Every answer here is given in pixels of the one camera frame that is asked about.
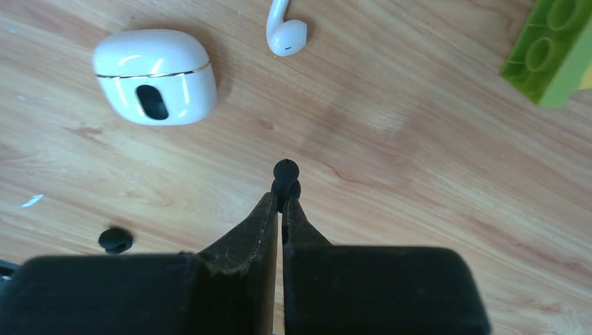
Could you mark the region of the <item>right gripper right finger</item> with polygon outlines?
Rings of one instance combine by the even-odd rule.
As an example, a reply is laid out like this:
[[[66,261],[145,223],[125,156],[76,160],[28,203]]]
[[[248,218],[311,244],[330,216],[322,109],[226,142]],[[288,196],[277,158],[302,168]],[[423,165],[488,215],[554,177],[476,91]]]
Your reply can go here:
[[[464,259],[433,246],[334,245],[299,201],[282,217],[287,334],[489,334]]]

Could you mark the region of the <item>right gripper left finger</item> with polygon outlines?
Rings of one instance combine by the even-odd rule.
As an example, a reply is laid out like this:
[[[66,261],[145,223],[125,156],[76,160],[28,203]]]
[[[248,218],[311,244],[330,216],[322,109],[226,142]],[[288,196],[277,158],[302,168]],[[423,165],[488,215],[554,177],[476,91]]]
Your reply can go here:
[[[271,334],[275,195],[200,252],[43,256],[1,291],[2,334]]]

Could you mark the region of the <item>black earbud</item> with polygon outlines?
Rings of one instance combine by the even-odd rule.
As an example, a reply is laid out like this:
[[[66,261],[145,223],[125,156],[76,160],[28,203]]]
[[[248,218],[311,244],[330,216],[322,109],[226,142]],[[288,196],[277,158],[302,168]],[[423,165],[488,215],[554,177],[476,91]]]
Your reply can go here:
[[[120,227],[111,227],[103,231],[98,244],[110,255],[119,255],[127,251],[134,242],[133,235],[126,229]]]
[[[299,167],[296,162],[285,158],[274,166],[273,175],[271,192],[276,196],[278,212],[283,213],[284,204],[290,198],[299,199],[301,195]]]

